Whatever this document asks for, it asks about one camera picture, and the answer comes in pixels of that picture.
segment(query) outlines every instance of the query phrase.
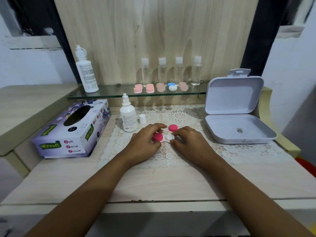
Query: white plastic box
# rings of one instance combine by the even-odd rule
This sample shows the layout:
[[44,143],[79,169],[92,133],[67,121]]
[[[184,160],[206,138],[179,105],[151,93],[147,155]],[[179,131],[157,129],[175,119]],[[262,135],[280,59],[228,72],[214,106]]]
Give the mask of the white plastic box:
[[260,76],[247,76],[250,69],[235,69],[227,77],[211,80],[207,87],[205,120],[215,140],[223,144],[268,143],[277,134],[250,115],[263,88]]
[[87,157],[111,117],[107,99],[78,101],[32,139],[47,159]]

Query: open plastic case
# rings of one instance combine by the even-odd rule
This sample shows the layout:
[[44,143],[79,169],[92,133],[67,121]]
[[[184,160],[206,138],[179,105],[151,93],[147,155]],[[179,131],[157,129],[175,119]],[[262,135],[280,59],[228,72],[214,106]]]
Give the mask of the open plastic case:
[[207,87],[205,120],[215,140],[223,144],[268,143],[277,134],[256,116],[250,115],[263,88],[260,76],[250,69],[231,70],[227,77],[211,80]]

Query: green label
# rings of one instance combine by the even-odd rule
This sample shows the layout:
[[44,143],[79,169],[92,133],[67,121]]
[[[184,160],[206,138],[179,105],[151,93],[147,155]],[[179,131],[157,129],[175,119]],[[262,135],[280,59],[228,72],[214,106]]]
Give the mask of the green label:
[[91,124],[91,127],[90,127],[88,133],[87,133],[86,136],[85,136],[85,139],[86,139],[87,141],[89,140],[89,138],[90,138],[90,136],[91,136],[93,130],[94,130],[94,128],[93,128],[93,125]]
[[56,126],[57,125],[50,125],[49,128],[41,134],[41,136],[48,135]]
[[55,143],[45,143],[45,144],[40,144],[39,146],[42,148],[42,150],[46,150],[46,149],[60,148],[61,144],[60,144],[60,141],[56,141]]

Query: black round sticker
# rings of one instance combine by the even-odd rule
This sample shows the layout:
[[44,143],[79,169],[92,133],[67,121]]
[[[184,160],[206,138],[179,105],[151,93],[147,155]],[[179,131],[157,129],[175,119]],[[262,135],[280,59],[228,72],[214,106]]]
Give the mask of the black round sticker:
[[75,131],[75,130],[77,130],[77,127],[70,127],[69,129],[68,129],[68,131]]

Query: plastic box lid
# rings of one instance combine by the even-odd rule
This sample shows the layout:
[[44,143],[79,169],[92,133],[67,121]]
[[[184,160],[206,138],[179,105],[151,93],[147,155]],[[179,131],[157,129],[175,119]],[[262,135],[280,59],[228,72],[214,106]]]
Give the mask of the plastic box lid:
[[260,76],[247,76],[250,69],[231,70],[227,77],[217,77],[207,86],[205,111],[215,114],[247,114],[252,112],[263,88]]

